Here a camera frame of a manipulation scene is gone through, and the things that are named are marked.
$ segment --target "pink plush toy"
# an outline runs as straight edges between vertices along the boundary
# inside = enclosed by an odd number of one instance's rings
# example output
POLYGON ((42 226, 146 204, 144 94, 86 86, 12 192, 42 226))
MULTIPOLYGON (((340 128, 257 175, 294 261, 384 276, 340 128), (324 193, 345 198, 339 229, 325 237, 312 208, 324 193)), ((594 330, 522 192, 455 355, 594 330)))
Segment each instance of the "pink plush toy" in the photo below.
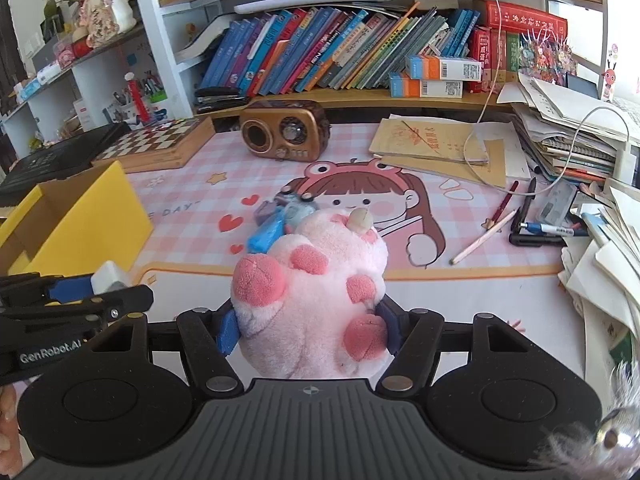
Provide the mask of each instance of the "pink plush toy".
POLYGON ((268 254, 236 265, 231 299, 244 357, 281 379, 369 377, 388 358, 386 244, 364 209, 320 210, 268 254))

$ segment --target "open cardboard box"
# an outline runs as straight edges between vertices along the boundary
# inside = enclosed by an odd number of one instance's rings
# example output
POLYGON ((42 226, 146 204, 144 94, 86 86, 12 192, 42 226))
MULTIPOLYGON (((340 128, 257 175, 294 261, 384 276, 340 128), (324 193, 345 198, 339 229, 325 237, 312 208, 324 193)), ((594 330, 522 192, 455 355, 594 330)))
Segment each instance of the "open cardboard box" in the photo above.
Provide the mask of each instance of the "open cardboard box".
POLYGON ((34 187, 0 226, 0 273, 129 270, 153 227, 122 166, 91 168, 34 187))

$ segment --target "qr code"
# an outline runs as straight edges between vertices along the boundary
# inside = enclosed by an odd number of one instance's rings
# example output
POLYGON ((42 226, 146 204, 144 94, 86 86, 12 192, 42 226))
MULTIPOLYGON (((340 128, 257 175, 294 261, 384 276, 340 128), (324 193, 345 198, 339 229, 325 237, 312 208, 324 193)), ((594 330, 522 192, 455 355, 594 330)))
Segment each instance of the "qr code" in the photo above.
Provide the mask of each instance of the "qr code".
POLYGON ((480 79, 480 66, 471 63, 465 63, 462 66, 462 72, 465 79, 480 79))
POLYGON ((460 82, 459 81, 447 81, 445 83, 445 92, 448 96, 458 97, 460 95, 460 82))

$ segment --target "white cable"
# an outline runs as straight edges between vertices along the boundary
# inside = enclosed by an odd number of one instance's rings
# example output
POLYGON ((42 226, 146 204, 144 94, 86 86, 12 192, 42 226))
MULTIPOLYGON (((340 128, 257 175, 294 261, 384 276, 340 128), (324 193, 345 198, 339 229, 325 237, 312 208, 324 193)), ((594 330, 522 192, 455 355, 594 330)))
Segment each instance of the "white cable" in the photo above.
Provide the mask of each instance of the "white cable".
MULTIPOLYGON (((500 16, 500 24, 498 25, 498 64, 497 64, 497 66, 499 67, 500 63, 502 62, 502 48, 501 48, 501 44, 500 44, 500 36, 502 34, 502 9, 500 8, 500 1, 495 0, 495 3, 497 5, 497 7, 498 7, 498 15, 500 16)), ((478 120, 476 121, 476 124, 480 123, 480 121, 482 121, 482 117, 484 117, 484 112, 486 111, 486 108, 489 105, 489 101, 491 100, 491 95, 494 92, 494 87, 495 87, 495 83, 497 82, 497 80, 498 80, 498 70, 495 71, 494 80, 492 81, 492 84, 491 84, 491 91, 487 95, 486 101, 484 102, 484 107, 482 108, 482 111, 480 112, 480 116, 478 117, 478 120)), ((560 179, 564 176, 564 172, 569 167, 569 162, 571 162, 571 157, 574 154, 575 139, 577 139, 578 133, 580 133, 580 130, 582 129, 582 126, 587 121, 587 119, 589 117, 591 117, 591 115, 594 112, 597 112, 598 110, 609 110, 610 112, 613 112, 618 117, 620 117, 620 119, 622 119, 622 122, 625 123, 625 128, 626 128, 626 142, 627 142, 627 144, 629 144, 629 142, 631 140, 631 134, 629 132, 629 126, 628 126, 628 124, 626 124, 626 120, 622 116, 622 114, 619 111, 614 110, 613 108, 609 108, 607 106, 598 106, 598 107, 594 108, 593 110, 591 110, 591 112, 589 112, 585 116, 585 118, 582 120, 580 125, 576 128, 575 133, 574 133, 574 138, 571 140, 571 148, 569 149, 569 155, 566 158, 566 162, 564 164, 564 167, 562 168, 562 172, 560 173, 560 175, 549 186, 546 186, 545 188, 537 190, 537 191, 534 191, 532 193, 518 193, 516 191, 511 191, 510 189, 506 189, 506 188, 503 188, 503 187, 500 187, 500 186, 494 186, 494 184, 490 184, 489 182, 487 182, 484 178, 482 178, 478 174, 478 172, 474 169, 474 167, 469 162, 468 158, 466 158, 466 145, 468 144, 469 139, 471 139, 471 137, 473 137, 476 134, 475 129, 468 135, 468 137, 465 140, 464 145, 462 146, 462 156, 464 157, 465 162, 468 165, 468 167, 471 170, 471 172, 478 178, 478 180, 480 180, 480 182, 482 182, 486 186, 493 187, 494 189, 500 190, 501 192, 504 192, 504 193, 510 194, 510 195, 516 195, 516 196, 536 196, 536 195, 539 195, 541 193, 547 192, 553 186, 555 186, 558 182, 560 182, 560 179)))

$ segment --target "desk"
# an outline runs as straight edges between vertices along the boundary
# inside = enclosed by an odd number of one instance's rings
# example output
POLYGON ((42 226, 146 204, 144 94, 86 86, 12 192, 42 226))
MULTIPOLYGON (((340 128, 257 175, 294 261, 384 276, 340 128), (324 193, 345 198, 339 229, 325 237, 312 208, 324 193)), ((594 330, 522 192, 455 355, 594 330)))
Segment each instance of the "desk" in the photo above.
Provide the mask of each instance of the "desk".
MULTIPOLYGON (((360 173, 370 169, 367 147, 376 127, 333 126, 329 147, 321 157, 329 163, 324 171, 319 162, 309 165, 254 157, 239 132, 223 132, 184 168, 130 174, 154 224, 154 232, 130 272, 135 283, 145 283, 154 291, 156 300, 149 319, 171 320, 189 308, 220 306, 229 297, 233 267, 255 230, 254 210, 284 184, 299 185, 305 176, 330 174, 333 164, 355 163, 351 169, 360 173)), ((385 274, 387 293, 407 310, 427 307, 450 321, 471 322, 477 312, 493 312, 512 324, 520 321, 518 328, 533 342, 583 376, 584 323, 558 285, 559 249, 516 248, 502 232, 451 267, 450 257, 484 231, 481 223, 495 211, 502 193, 444 176, 404 170, 402 174, 414 175, 404 177, 413 193, 399 195, 375 178, 369 180, 368 189, 362 189, 361 178, 350 173, 351 181, 325 186, 334 189, 334 194, 325 192, 317 197, 322 206, 334 206, 335 200, 341 200, 338 206, 370 200, 378 226, 388 232, 383 237, 391 254, 385 274), (335 186, 359 188, 337 194, 335 186), (397 199, 412 205, 402 208, 399 216, 397 199), (437 231, 444 235, 444 246, 437 242, 437 231), (434 253, 439 256, 426 265, 434 253)), ((514 198, 508 209, 519 206, 521 200, 514 198)), ((179 356, 165 354, 154 359, 184 376, 179 356)), ((238 349, 230 362, 245 384, 257 375, 238 349)), ((438 374, 465 362, 466 355, 445 355, 438 374)))

